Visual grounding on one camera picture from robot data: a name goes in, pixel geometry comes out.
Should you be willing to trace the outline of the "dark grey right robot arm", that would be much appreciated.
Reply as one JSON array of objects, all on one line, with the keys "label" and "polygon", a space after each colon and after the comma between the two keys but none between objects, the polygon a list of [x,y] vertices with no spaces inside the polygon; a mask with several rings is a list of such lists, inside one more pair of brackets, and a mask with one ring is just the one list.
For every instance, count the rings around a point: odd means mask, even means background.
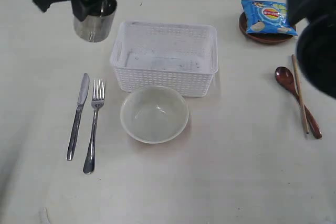
[{"label": "dark grey right robot arm", "polygon": [[322,93],[335,98],[335,0],[286,0],[287,20],[306,19],[296,46],[305,78]]}]

